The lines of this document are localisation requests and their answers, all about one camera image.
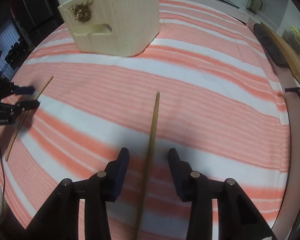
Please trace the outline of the green glass jug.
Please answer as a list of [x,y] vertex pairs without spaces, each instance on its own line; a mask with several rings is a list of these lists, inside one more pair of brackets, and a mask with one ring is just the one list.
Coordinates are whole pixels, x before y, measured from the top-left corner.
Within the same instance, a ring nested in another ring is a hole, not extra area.
[[262,0],[248,0],[247,10],[249,10],[250,12],[257,14],[259,11],[262,10],[262,7]]

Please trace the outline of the metal spoon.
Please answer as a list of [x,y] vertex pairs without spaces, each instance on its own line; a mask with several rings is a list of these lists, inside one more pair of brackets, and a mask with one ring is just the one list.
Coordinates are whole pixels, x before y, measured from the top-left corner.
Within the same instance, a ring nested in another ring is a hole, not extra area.
[[111,34],[112,28],[110,25],[102,23],[102,24],[92,24],[89,25],[90,32],[95,34]]

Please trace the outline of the wooden cutting board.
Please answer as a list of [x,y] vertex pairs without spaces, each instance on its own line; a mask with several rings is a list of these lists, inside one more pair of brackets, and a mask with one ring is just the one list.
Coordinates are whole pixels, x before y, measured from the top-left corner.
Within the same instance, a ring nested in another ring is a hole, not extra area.
[[300,83],[300,59],[296,52],[283,38],[281,38],[277,33],[275,33],[270,27],[265,25],[263,22],[261,22],[260,25],[264,28],[264,30],[268,33],[271,39],[278,46],[279,50],[285,57],[295,79],[298,81],[298,83]]

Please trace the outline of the cream utensil holder box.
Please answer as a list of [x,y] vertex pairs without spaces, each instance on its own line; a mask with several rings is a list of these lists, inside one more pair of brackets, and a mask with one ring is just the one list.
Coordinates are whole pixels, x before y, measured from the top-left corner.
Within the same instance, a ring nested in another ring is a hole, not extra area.
[[[69,0],[58,10],[77,48],[85,53],[134,56],[160,31],[159,0]],[[108,24],[111,34],[90,32]]]

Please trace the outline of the yellow snack bag basket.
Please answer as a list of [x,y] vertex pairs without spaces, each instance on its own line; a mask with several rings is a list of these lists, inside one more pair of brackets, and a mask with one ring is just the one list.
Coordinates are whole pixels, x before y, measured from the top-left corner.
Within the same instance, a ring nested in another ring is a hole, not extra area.
[[300,30],[291,27],[283,32],[282,37],[300,58]]

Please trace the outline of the pink striped table cloth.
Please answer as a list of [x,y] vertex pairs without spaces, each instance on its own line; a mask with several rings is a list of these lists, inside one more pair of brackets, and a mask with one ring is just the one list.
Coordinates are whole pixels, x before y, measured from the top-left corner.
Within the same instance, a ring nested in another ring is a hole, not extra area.
[[167,153],[208,178],[236,180],[269,225],[289,168],[281,85],[250,29],[210,7],[160,0],[160,33],[135,57],[81,53],[66,26],[49,35],[13,81],[43,92],[0,164],[5,198],[24,228],[64,178],[87,179],[130,152],[109,203],[112,239],[131,239],[157,92],[154,162],[141,239],[184,239],[190,204],[176,194]]

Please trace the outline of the black refrigerator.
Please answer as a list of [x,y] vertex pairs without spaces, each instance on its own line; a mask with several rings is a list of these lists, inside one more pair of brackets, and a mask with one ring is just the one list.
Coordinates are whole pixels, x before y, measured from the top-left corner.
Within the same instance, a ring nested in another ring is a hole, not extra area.
[[64,23],[58,0],[0,0],[0,30],[12,21],[19,35],[38,46]]

